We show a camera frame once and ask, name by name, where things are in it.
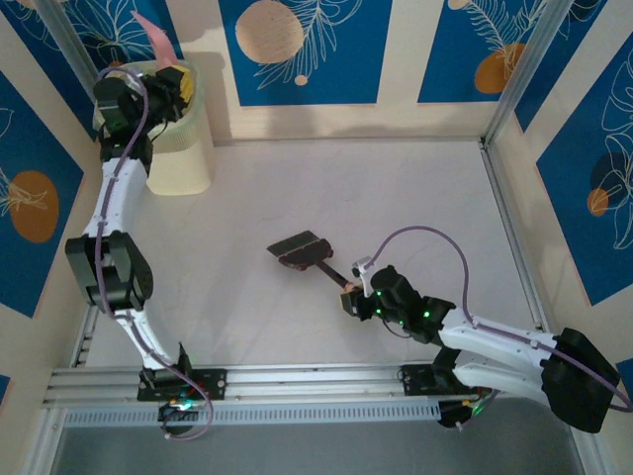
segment ventilation grille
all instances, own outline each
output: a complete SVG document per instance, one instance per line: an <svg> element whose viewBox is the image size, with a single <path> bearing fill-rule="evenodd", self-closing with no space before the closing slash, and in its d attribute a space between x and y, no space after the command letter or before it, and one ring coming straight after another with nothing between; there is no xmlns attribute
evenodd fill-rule
<svg viewBox="0 0 633 475"><path fill-rule="evenodd" d="M69 410L65 428L138 428L158 426L156 408ZM208 411L196 413L174 426L204 424ZM266 424L379 423L438 421L439 406L432 401L357 404L222 405L215 407L215 426Z"/></svg>

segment blue wallpaper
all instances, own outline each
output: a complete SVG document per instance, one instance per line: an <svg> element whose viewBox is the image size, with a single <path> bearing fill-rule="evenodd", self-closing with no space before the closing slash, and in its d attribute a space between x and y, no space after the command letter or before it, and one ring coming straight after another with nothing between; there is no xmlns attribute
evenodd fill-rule
<svg viewBox="0 0 633 475"><path fill-rule="evenodd" d="M375 103L392 0L220 0L242 106Z"/></svg>
<svg viewBox="0 0 633 475"><path fill-rule="evenodd" d="M591 304L633 284L633 35L537 165Z"/></svg>
<svg viewBox="0 0 633 475"><path fill-rule="evenodd" d="M445 0L418 102L497 100L545 3Z"/></svg>
<svg viewBox="0 0 633 475"><path fill-rule="evenodd" d="M633 358L621 361L615 365L617 372L622 377L629 398L633 398Z"/></svg>
<svg viewBox="0 0 633 475"><path fill-rule="evenodd" d="M607 0L576 0L514 112L526 131Z"/></svg>
<svg viewBox="0 0 633 475"><path fill-rule="evenodd" d="M4 397L9 390L9 383L11 382L11 378L8 376L4 376L0 374L0 408L2 407L2 402L4 401Z"/></svg>
<svg viewBox="0 0 633 475"><path fill-rule="evenodd" d="M88 134L92 130L93 105L50 37L38 13L27 0L0 0L7 17L52 84L77 116ZM164 0L68 0L60 4L86 46L97 69L110 64L153 59L149 39L134 20L138 11L160 27L182 51Z"/></svg>
<svg viewBox="0 0 633 475"><path fill-rule="evenodd" d="M82 176L0 72L0 303L34 315Z"/></svg>

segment metal pole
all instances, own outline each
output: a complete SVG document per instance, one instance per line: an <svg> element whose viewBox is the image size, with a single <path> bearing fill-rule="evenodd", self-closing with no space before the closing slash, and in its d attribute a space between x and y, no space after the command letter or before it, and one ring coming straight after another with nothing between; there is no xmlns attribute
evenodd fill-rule
<svg viewBox="0 0 633 475"><path fill-rule="evenodd" d="M534 33L527 43L525 51L507 81L507 85L498 100L497 109L482 137L486 149L490 149L493 145L507 118L516 108L575 0L540 1L547 2L543 16L534 28Z"/></svg>
<svg viewBox="0 0 633 475"><path fill-rule="evenodd" d="M97 68L64 13L63 7L56 0L33 0L33 3L86 94L95 102L92 87L97 80Z"/></svg>

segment white floor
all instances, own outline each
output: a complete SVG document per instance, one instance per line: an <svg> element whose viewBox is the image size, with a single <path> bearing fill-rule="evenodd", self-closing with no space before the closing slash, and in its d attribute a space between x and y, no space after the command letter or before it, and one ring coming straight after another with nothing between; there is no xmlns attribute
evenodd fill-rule
<svg viewBox="0 0 633 475"><path fill-rule="evenodd" d="M427 225L463 247L470 308L522 328L532 319L475 142L267 142L217 148L202 195L141 202L135 239L152 266L153 318L180 338L193 364L399 362L437 347L361 323L317 269L297 272L266 247L304 230L327 238L330 264L349 275L392 231ZM460 302L463 273L449 244L397 237L393 264L421 295ZM140 366L122 329L99 319L89 366Z"/></svg>

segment pink cloth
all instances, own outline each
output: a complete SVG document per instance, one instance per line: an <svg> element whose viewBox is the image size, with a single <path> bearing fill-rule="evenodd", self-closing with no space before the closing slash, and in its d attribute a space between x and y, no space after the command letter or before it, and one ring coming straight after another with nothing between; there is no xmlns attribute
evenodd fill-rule
<svg viewBox="0 0 633 475"><path fill-rule="evenodd" d="M158 63L158 69L178 64L176 51L174 50L171 41L167 38L167 35L165 35L165 32L151 23L147 18L139 15L137 12L132 12L132 15L143 27L149 37L151 48L154 50L156 62Z"/></svg>

